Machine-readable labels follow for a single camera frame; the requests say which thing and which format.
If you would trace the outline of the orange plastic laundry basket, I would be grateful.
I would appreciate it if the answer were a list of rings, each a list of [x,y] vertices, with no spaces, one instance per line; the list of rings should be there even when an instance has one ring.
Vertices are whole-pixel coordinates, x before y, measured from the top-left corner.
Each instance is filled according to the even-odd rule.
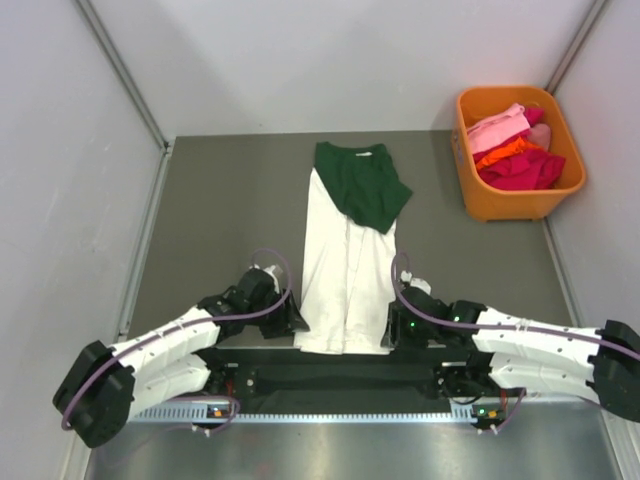
[[[514,103],[544,110],[542,121],[552,129],[550,150],[566,159],[560,178],[550,189],[499,190],[487,185],[476,172],[467,129]],[[533,86],[472,87],[458,96],[456,118],[452,149],[465,208],[472,218],[481,222],[539,220],[584,185],[586,168],[576,143],[559,104],[545,90]]]

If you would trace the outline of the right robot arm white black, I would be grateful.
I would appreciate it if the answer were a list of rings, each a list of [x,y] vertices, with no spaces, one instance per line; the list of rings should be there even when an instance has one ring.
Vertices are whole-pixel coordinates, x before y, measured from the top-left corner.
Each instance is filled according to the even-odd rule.
[[[398,350],[431,343],[466,353],[435,370],[448,398],[560,394],[639,420],[639,335],[623,322],[561,327],[471,301],[445,304],[405,283],[389,305],[381,344]]]

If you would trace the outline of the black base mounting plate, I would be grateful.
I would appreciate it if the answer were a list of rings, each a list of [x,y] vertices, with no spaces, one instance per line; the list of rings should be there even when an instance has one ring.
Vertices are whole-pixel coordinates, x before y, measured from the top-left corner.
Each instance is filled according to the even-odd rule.
[[[245,414],[391,414],[446,412],[452,398],[490,393],[446,348],[388,355],[322,355],[293,348],[208,348],[207,391],[228,393]]]

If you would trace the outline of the pink t shirt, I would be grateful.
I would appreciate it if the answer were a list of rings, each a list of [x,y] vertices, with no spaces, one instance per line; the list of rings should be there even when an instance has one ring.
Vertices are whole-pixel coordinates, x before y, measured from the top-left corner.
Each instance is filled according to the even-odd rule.
[[[485,152],[529,129],[525,107],[514,103],[505,111],[486,117],[467,129],[472,154]]]

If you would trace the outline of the white and green t shirt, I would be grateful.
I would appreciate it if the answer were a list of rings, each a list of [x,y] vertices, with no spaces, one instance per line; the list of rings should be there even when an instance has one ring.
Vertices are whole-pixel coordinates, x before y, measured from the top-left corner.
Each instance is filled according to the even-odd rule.
[[[319,142],[309,178],[300,312],[306,353],[387,355],[397,219],[412,197],[383,144]]]

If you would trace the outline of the orange t shirt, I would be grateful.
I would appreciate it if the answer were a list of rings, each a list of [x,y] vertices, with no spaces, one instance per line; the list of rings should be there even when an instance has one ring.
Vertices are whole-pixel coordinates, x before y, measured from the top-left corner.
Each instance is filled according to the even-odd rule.
[[[482,170],[505,158],[524,153],[528,150],[542,150],[542,147],[530,142],[526,138],[517,137],[505,145],[496,147],[484,154],[476,154],[474,156],[475,167],[477,170]]]

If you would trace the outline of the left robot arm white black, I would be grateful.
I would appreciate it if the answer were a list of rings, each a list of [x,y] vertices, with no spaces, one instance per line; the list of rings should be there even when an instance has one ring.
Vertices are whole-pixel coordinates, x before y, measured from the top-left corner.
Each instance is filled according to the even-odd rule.
[[[161,327],[110,346],[85,346],[53,397],[63,430],[97,448],[136,415],[167,400],[230,396],[229,369],[210,352],[219,342],[247,326],[266,339],[310,330],[278,274],[276,265],[253,266],[237,284]]]

